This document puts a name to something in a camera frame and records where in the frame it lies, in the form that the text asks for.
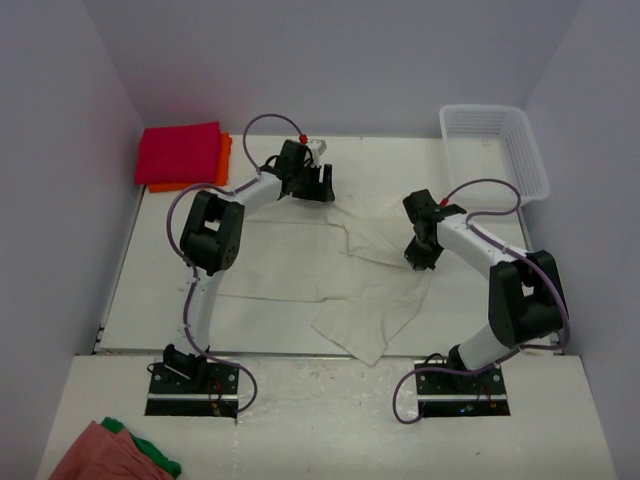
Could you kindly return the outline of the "white t shirt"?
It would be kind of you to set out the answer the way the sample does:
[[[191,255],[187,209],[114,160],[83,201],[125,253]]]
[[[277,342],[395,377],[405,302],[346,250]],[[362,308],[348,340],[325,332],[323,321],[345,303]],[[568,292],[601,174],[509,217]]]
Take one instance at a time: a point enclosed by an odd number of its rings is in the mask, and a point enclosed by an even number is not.
[[[285,198],[245,220],[239,255],[219,292],[318,303],[312,328],[373,366],[416,317],[432,281],[404,257],[412,237],[398,197]]]

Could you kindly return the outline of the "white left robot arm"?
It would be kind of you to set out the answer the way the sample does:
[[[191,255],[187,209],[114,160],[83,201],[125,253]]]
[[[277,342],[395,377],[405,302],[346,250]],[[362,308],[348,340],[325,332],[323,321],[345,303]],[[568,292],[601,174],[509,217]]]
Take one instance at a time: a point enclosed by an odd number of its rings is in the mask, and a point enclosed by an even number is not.
[[[326,149],[324,140],[287,140],[254,178],[231,192],[209,184],[194,186],[198,193],[180,240],[170,242],[190,269],[180,337],[163,352],[164,366],[183,391],[195,393],[207,383],[212,312],[224,273],[239,254],[245,218],[286,196],[334,201],[332,166],[320,162]]]

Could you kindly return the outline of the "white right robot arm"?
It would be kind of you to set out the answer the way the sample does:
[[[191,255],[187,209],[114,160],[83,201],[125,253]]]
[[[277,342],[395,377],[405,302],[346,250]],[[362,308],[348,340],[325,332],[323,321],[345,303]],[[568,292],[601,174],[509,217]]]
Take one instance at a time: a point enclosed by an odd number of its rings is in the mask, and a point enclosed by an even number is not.
[[[503,243],[474,223],[472,213],[436,202],[425,189],[403,199],[414,237],[404,252],[416,271],[433,270],[441,254],[452,251],[488,281],[487,324],[453,346],[442,364],[425,362],[423,376],[443,377],[456,392],[467,393],[482,374],[521,349],[545,350],[533,341],[565,331],[568,309],[554,257]]]

